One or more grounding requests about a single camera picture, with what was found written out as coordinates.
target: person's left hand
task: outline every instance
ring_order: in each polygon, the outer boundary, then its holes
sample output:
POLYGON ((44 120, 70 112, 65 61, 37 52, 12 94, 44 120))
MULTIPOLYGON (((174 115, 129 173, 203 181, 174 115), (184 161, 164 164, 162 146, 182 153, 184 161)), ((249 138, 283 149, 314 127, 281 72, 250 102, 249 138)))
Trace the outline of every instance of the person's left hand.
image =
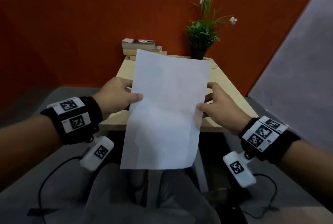
POLYGON ((127 108, 130 103, 143 99, 142 94, 132 94, 128 87, 132 87, 131 80, 114 77, 92 96, 102 111, 103 120, 110 114, 127 108))

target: hand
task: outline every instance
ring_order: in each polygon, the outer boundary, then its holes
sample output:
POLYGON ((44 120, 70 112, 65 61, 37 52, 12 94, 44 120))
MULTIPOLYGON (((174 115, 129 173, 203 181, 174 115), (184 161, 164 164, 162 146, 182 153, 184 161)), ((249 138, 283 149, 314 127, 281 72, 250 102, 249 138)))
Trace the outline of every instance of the hand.
POLYGON ((206 95, 205 102, 213 102, 199 103, 197 108, 230 133, 239 136, 251 117, 217 83, 208 83, 207 88, 211 88, 213 92, 206 95))
POLYGON ((119 77, 109 80, 93 98, 98 103, 103 120, 110 114, 125 109, 130 103, 138 102, 143 99, 142 94, 132 94, 128 87, 132 86, 132 81, 119 77))

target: black plant pot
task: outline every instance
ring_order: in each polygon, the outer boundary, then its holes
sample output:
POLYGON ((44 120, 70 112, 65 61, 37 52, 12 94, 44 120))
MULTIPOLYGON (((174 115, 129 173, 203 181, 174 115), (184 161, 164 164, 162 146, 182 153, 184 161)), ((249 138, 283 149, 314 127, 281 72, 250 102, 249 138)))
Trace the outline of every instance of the black plant pot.
POLYGON ((203 56, 206 54, 206 51, 207 50, 200 51, 200 50, 197 50, 197 49, 194 49, 193 47, 191 47, 191 58, 202 60, 203 56))

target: white sensor device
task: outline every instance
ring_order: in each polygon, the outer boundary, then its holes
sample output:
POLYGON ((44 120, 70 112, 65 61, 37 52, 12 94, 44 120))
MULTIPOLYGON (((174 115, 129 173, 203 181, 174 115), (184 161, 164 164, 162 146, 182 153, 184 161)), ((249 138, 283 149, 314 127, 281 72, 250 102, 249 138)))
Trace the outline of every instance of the white sensor device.
POLYGON ((245 157, 245 152, 238 154, 233 151, 223 157, 223 161, 227 165, 231 174, 235 177, 238 184, 243 187, 249 187, 256 183, 255 177, 252 172, 247 167, 247 164, 251 162, 252 159, 247 159, 245 157))
POLYGON ((114 143, 107 137, 101 136, 95 144, 80 160, 80 165, 93 172, 103 162, 114 147, 114 143))

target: potted plant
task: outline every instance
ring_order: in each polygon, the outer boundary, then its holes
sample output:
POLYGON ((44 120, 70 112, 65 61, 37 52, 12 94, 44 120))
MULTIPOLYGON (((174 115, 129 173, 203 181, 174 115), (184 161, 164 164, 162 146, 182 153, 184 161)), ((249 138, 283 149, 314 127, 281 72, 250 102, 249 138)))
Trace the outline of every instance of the potted plant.
POLYGON ((223 16, 215 19, 216 11, 212 10, 213 0, 199 0, 194 5, 200 8, 200 19, 190 21, 186 27, 186 34, 191 45, 191 57, 193 59, 203 59, 207 49, 215 42, 219 42, 220 29, 216 25, 236 24, 237 19, 233 16, 223 16))

